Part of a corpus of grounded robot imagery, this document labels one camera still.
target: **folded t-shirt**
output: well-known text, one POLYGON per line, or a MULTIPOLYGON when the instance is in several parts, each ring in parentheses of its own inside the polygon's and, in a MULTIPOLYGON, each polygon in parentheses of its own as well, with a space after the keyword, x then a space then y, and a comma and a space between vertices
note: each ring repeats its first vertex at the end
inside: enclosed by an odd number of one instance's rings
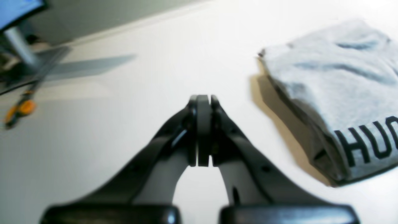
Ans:
POLYGON ((351 21, 268 47, 274 87, 311 132, 309 160, 337 183, 398 164, 398 44, 351 21))

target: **monitor stand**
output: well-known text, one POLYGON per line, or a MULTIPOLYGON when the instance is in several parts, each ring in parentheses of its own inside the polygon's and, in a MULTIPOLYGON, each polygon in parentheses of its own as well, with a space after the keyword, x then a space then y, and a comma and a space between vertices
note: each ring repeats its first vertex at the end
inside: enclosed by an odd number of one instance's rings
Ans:
POLYGON ((4 34, 21 62, 2 74, 6 84, 0 88, 0 95, 44 77, 70 51, 64 46, 33 53, 17 27, 6 30, 4 34))

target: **white surface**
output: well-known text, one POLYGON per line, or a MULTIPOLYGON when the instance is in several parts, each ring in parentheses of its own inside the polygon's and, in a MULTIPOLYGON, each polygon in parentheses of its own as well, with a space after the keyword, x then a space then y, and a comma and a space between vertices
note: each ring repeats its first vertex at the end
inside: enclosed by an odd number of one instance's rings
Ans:
MULTIPOLYGON (((64 63, 135 57, 99 75, 49 79, 37 111, 0 131, 0 223, 37 223, 47 206, 98 188, 192 94, 217 95, 250 141, 302 188, 352 205, 365 224, 398 223, 398 169, 328 187, 255 81, 262 47, 357 17, 398 39, 397 10, 393 0, 214 0, 72 43, 64 63)), ((2 116, 19 93, 0 98, 2 116)), ((228 203, 223 188, 217 168, 187 169, 174 197, 183 221, 216 223, 228 203)))

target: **wall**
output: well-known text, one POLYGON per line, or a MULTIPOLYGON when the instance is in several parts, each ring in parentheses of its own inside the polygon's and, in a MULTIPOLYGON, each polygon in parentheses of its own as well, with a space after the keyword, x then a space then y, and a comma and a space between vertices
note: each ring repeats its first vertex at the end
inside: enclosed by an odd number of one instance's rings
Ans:
POLYGON ((30 19, 52 44, 120 26, 197 0, 49 0, 51 9, 30 19))

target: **monitor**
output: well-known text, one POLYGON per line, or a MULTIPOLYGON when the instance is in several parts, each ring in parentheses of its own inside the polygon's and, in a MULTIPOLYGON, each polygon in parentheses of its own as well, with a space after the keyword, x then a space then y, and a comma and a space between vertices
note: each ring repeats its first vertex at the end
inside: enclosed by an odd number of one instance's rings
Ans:
POLYGON ((0 95, 42 80, 68 53, 68 47, 34 53, 17 27, 22 20, 47 8, 46 0, 0 0, 0 32, 20 58, 20 63, 2 74, 3 79, 9 81, 0 87, 0 95))
POLYGON ((0 0, 0 30, 16 25, 46 7, 44 0, 0 0))

